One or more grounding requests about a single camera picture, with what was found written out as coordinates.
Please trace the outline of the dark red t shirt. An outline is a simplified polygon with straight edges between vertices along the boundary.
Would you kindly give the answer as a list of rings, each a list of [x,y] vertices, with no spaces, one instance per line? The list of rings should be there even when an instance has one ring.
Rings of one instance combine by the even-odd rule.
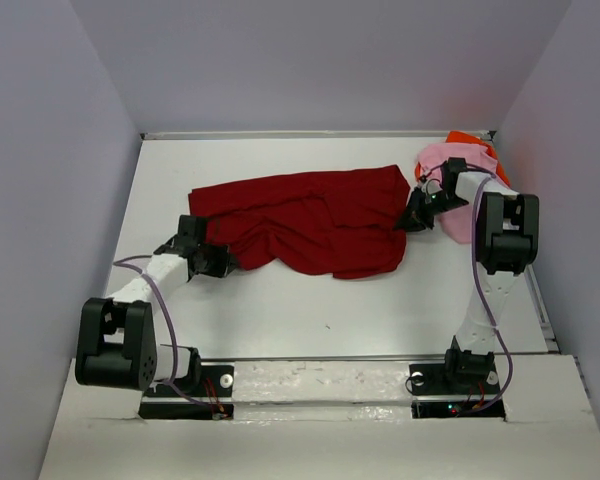
[[[274,260],[306,275],[362,279],[394,271],[407,245],[394,225],[411,192],[400,168],[317,171],[193,189],[206,240],[243,270]]]

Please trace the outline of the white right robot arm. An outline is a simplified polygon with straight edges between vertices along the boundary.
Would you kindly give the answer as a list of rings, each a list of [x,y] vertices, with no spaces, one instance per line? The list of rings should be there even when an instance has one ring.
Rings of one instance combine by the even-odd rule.
[[[406,387],[414,396],[498,395],[506,386],[488,380],[496,372],[495,349],[505,345],[499,323],[506,300],[538,253],[539,199],[510,189],[485,167],[450,157],[418,176],[395,227],[430,230],[438,216],[462,207],[470,210],[472,295],[443,362],[411,366]]]

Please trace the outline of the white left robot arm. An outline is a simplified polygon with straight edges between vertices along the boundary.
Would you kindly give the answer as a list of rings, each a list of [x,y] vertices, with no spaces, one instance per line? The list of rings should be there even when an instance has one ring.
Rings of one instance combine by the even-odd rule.
[[[75,357],[79,384],[134,391],[162,384],[177,395],[199,388],[200,353],[177,343],[167,299],[198,275],[224,278],[237,268],[227,245],[207,241],[208,226],[206,218],[182,215],[175,235],[152,254],[114,263],[136,276],[84,303]]]

